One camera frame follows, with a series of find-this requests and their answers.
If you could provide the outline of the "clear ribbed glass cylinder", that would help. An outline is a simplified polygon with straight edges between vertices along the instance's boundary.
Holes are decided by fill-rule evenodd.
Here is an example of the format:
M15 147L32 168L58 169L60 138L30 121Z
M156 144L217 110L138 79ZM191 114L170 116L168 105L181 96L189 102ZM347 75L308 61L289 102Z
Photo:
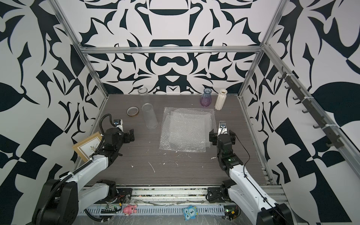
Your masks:
M142 106L142 112L146 127L148 129L155 129L158 126L158 120L153 108L153 105L150 103L145 103Z

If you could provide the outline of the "white ribbed ceramic vase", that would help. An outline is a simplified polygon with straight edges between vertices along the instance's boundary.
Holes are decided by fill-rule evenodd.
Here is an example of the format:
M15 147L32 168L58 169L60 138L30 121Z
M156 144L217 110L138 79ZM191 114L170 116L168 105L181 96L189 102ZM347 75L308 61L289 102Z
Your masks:
M228 91L226 89L221 89L217 96L217 101L215 104L215 109L220 111L225 103L225 100L227 98Z

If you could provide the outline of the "clear glass vase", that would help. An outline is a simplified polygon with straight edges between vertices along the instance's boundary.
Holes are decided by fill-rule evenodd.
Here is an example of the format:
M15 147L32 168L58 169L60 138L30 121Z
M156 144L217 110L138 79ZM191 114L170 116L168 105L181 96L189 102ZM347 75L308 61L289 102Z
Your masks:
M141 105L147 104L150 102L150 97L148 93L148 89L146 87L140 87L138 89L138 95L141 99Z

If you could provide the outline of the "purple blue glass vase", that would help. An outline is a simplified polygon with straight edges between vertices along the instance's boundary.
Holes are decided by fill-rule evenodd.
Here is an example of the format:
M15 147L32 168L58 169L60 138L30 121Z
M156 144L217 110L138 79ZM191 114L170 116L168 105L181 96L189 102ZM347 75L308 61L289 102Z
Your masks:
M212 90L210 88L205 88L200 98L200 104L203 107L208 107L211 103L212 103Z

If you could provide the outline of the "bubble-wrapped cylinder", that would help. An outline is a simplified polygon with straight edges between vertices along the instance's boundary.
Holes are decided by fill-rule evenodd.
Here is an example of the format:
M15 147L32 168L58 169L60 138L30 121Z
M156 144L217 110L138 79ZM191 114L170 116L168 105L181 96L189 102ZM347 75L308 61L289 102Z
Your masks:
M173 113L182 113L182 114L192 114L197 116L203 116L206 123L205 128L205 137L206 137L206 148L210 146L209 141L209 132L212 130L212 114L209 112L202 112L202 111L195 111L195 110L188 110L188 109L177 109L175 111L170 112Z

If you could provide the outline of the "bubble wrap around vase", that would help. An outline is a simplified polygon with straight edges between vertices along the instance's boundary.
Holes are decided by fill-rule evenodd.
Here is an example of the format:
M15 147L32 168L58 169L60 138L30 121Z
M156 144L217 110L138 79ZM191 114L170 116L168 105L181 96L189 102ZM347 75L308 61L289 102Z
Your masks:
M165 107L160 149L180 152L206 152L209 133L217 129L213 109Z

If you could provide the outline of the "bubble-wrapped roll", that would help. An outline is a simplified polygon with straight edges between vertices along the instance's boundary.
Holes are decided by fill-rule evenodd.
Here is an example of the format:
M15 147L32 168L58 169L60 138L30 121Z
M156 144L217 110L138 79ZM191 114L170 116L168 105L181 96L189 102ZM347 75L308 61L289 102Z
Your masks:
M206 152L203 116L173 113L162 124L159 148L175 152Z

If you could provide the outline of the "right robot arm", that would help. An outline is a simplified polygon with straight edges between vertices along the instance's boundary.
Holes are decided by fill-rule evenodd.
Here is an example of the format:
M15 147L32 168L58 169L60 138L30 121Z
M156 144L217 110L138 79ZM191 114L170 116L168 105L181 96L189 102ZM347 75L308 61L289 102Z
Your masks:
M271 198L246 169L246 164L234 153L236 134L227 129L209 133L217 147L220 168L228 175L221 185L222 198L234 202L253 225L293 225L291 210Z

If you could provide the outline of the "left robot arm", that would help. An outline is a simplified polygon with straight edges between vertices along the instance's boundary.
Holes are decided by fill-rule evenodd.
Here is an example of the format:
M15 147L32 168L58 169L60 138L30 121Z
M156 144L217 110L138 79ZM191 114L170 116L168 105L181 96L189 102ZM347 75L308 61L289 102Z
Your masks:
M85 185L121 156L123 144L135 140L134 130L124 132L123 121L113 120L109 113L100 119L99 127L102 140L90 159L60 179L50 179L43 185L31 224L71 225L79 213L94 203L115 200L118 191L114 181L100 180L89 188Z

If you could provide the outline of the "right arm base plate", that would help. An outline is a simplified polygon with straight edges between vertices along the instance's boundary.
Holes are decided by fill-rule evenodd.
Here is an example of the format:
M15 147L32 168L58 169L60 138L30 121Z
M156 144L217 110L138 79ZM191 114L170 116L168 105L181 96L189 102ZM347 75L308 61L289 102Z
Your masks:
M205 195L205 199L210 203L232 202L228 194L228 189L224 186L207 188L207 194Z

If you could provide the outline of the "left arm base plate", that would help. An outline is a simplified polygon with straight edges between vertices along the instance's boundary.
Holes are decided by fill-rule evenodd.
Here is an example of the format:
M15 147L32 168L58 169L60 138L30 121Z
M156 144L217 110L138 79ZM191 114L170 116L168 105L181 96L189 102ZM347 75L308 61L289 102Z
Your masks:
M132 197L132 188L117 188L114 194L110 195L110 199L106 200L107 203L129 203Z

